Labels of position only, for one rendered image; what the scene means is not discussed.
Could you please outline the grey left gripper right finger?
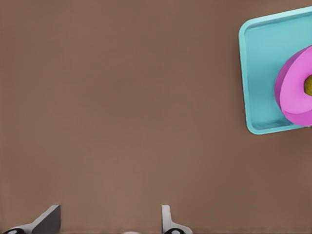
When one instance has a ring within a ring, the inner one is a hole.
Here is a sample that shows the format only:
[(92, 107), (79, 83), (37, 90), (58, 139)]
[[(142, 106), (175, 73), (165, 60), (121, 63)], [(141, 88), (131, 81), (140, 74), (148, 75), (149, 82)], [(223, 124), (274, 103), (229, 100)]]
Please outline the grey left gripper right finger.
[(173, 222), (169, 205), (161, 205), (162, 234), (193, 234), (187, 227)]

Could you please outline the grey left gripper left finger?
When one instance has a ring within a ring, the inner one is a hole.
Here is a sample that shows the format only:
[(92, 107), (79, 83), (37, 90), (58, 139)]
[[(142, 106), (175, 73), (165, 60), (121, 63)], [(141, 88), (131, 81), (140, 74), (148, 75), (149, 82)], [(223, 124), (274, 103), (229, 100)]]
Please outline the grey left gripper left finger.
[(33, 222), (15, 226), (3, 234), (59, 234), (61, 206), (52, 205)]

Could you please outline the pink round plate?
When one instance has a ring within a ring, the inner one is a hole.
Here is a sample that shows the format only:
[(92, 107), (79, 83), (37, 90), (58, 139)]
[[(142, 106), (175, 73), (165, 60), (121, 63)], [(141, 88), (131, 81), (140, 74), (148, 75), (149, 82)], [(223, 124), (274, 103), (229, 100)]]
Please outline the pink round plate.
[(287, 120), (312, 126), (312, 95), (305, 82), (312, 79), (312, 45), (292, 55), (282, 66), (274, 85), (275, 101)]

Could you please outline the orange fruit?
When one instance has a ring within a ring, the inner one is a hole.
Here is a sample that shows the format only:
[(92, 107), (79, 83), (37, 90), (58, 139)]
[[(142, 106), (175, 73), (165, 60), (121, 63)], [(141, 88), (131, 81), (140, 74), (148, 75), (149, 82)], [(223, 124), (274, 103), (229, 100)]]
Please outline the orange fruit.
[(312, 75), (308, 76), (304, 81), (304, 92), (312, 96)]

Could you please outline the teal square tray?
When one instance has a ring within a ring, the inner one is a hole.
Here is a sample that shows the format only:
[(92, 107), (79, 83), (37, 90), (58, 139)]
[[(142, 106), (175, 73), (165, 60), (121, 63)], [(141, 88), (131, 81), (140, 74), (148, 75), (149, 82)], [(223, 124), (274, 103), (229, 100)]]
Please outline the teal square tray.
[(238, 40), (248, 130), (263, 135), (300, 129), (282, 114), (274, 85), (284, 63), (312, 45), (312, 6), (250, 19)]

